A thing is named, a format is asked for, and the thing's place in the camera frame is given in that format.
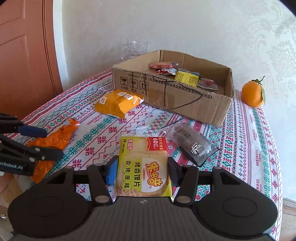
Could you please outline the orange wrapper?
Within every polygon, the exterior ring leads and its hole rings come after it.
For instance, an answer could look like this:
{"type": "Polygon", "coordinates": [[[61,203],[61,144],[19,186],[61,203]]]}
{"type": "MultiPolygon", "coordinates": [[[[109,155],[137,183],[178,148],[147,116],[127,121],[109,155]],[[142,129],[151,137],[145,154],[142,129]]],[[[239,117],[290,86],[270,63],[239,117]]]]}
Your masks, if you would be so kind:
{"type": "MultiPolygon", "coordinates": [[[[70,142],[70,138],[73,133],[79,127],[79,121],[70,118],[66,121],[66,124],[60,127],[57,131],[51,133],[46,138],[37,138],[33,141],[28,142],[28,147],[46,147],[64,150],[70,142]]],[[[54,161],[46,158],[44,161],[40,161],[34,170],[31,179],[35,183],[41,182],[46,174],[54,166],[54,161]]]]}

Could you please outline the yellow toast slices packet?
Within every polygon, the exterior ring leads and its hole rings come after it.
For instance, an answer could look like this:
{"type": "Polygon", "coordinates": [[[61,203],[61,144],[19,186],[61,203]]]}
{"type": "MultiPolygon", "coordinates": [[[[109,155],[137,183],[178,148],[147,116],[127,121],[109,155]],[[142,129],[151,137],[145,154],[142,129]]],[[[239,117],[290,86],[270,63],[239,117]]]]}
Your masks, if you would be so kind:
{"type": "Polygon", "coordinates": [[[172,196],[166,138],[121,137],[113,196],[172,196]]]}

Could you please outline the black red beef jerky packet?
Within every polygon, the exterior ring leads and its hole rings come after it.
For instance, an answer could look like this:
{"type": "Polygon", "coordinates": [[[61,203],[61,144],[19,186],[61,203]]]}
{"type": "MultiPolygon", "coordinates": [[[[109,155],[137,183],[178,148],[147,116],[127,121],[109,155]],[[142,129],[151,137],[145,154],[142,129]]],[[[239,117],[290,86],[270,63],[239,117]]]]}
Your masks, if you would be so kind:
{"type": "Polygon", "coordinates": [[[219,90],[217,83],[214,80],[208,78],[199,78],[197,87],[213,91],[219,90]]]}

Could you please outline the yellow snack packet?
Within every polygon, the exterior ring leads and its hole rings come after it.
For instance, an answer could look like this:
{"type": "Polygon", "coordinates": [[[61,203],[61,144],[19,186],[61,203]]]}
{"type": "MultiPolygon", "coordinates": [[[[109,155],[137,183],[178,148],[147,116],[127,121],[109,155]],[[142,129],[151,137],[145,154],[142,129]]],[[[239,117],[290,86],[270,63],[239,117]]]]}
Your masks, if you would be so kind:
{"type": "Polygon", "coordinates": [[[191,72],[185,69],[179,68],[175,75],[175,81],[189,85],[191,87],[197,87],[199,82],[200,73],[191,72]]]}

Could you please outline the clear packet dark brown cake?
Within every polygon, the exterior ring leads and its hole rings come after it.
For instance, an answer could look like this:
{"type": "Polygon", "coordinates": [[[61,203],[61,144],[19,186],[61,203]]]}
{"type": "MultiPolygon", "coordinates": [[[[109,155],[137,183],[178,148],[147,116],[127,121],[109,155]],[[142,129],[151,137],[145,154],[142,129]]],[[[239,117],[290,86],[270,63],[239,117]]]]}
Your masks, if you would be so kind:
{"type": "Polygon", "coordinates": [[[162,131],[197,167],[203,166],[205,161],[219,150],[183,118],[165,126],[162,131]]]}

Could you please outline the brown wooden door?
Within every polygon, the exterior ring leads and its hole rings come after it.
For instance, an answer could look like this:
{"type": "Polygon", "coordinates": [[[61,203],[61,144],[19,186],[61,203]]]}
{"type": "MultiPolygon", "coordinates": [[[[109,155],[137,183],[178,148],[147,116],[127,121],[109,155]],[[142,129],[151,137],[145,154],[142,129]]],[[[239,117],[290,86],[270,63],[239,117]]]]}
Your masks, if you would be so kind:
{"type": "Polygon", "coordinates": [[[1,113],[19,119],[63,92],[53,1],[1,1],[1,113]]]}

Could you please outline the embroidered patterned tablecloth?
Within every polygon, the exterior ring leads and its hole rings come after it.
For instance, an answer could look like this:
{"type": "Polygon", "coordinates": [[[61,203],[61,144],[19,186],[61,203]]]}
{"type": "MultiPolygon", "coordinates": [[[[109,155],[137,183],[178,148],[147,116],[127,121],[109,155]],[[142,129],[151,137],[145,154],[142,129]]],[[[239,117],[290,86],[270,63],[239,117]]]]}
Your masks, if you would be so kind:
{"type": "MultiPolygon", "coordinates": [[[[83,170],[92,163],[106,163],[118,154],[123,135],[155,136],[178,114],[142,104],[130,111],[125,120],[99,114],[94,110],[98,98],[113,89],[111,71],[107,70],[67,90],[26,117],[32,125],[50,131],[58,129],[68,118],[79,120],[80,127],[65,149],[64,158],[53,166],[83,170]]],[[[195,120],[189,124],[218,147],[218,152],[202,166],[210,171],[219,166],[268,197],[278,217],[267,231],[265,240],[278,240],[282,215],[280,165],[274,139],[261,108],[249,108],[234,99],[221,127],[195,120]]],[[[149,203],[124,204],[120,216],[108,212],[108,218],[95,215],[91,223],[63,236],[63,240],[217,240],[217,235],[193,221],[193,215],[170,204],[153,208],[149,203]]]]}

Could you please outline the yellow orange bread packet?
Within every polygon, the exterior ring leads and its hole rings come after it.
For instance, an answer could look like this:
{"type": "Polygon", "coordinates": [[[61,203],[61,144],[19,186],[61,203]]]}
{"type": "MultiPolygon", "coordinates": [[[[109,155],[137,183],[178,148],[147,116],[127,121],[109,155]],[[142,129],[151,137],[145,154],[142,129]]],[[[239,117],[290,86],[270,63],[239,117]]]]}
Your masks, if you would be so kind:
{"type": "Polygon", "coordinates": [[[124,119],[126,113],[142,102],[144,102],[143,95],[118,89],[100,97],[95,104],[95,110],[98,113],[124,119]]]}

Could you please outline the brown cardboard box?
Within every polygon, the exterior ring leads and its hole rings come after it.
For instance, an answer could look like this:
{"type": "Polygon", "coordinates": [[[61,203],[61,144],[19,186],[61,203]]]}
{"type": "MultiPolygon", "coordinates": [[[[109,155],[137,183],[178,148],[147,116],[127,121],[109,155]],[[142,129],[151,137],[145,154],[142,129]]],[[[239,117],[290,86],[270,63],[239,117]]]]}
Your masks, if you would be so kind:
{"type": "Polygon", "coordinates": [[[234,97],[231,68],[176,51],[153,51],[115,64],[112,77],[115,89],[141,94],[147,104],[213,126],[222,125],[234,97]],[[166,61],[214,80],[218,90],[191,87],[148,67],[166,61]]]}

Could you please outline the red silver small packet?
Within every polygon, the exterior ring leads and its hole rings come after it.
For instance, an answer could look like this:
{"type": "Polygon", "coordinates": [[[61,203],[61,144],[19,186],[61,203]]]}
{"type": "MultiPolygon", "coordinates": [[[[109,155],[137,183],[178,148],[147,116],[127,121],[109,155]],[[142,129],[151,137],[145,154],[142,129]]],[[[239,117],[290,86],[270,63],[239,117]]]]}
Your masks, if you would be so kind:
{"type": "Polygon", "coordinates": [[[157,70],[156,73],[165,75],[165,76],[169,76],[169,75],[175,76],[177,74],[177,71],[178,70],[176,68],[165,68],[165,69],[157,70]]]}

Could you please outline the orange with green leaf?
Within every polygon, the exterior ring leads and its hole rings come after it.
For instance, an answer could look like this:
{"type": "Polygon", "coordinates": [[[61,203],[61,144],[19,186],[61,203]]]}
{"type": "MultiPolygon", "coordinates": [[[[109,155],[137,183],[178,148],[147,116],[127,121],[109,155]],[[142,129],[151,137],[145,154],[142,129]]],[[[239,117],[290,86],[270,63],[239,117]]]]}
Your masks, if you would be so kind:
{"type": "Polygon", "coordinates": [[[265,90],[262,85],[262,81],[264,78],[265,76],[262,77],[261,80],[254,79],[248,81],[246,84],[243,85],[241,89],[242,101],[252,108],[258,108],[265,104],[265,90]]]}

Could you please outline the red snack packet in box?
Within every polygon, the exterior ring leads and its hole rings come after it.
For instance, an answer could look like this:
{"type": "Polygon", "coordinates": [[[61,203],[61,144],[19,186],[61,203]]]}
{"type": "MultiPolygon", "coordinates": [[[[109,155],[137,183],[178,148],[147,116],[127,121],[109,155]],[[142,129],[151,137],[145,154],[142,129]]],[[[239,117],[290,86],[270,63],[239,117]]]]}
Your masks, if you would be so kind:
{"type": "Polygon", "coordinates": [[[156,63],[151,63],[148,65],[149,68],[151,69],[170,69],[170,68],[175,68],[177,69],[179,66],[179,63],[177,62],[172,62],[172,61],[166,61],[166,62],[156,62],[156,63]]]}

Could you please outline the clear glass cup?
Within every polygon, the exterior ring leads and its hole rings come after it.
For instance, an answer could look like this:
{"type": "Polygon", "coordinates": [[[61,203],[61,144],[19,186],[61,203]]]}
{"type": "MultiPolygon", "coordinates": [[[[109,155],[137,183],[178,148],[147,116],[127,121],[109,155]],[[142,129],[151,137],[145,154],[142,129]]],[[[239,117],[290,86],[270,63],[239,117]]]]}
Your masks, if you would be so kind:
{"type": "Polygon", "coordinates": [[[147,52],[148,42],[130,41],[121,45],[120,54],[121,60],[126,61],[137,56],[143,55],[147,52]]]}

